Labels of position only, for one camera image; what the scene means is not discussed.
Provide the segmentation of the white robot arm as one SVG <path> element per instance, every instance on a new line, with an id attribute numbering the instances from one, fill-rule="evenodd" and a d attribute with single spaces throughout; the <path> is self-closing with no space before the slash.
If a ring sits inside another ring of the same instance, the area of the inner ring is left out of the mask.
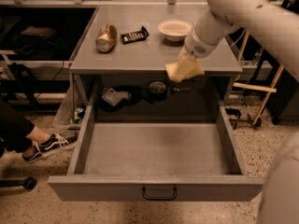
<path id="1" fill-rule="evenodd" d="M 207 0 L 207 10 L 185 38 L 174 80 L 197 76 L 198 60 L 238 27 L 249 31 L 293 77 L 298 77 L 298 14 L 268 0 Z M 299 224 L 299 133 L 281 145 L 272 161 L 257 224 Z"/>

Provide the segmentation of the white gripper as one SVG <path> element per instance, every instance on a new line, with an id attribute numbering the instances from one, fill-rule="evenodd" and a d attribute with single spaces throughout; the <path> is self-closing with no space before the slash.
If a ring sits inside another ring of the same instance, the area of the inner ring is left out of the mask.
<path id="1" fill-rule="evenodd" d="M 197 61 L 195 58 L 207 57 L 217 46 L 219 41 L 215 33 L 208 29 L 194 25 L 184 40 L 184 50 L 190 55 L 183 55 L 178 59 L 175 70 L 176 78 L 187 78 L 195 74 Z"/>

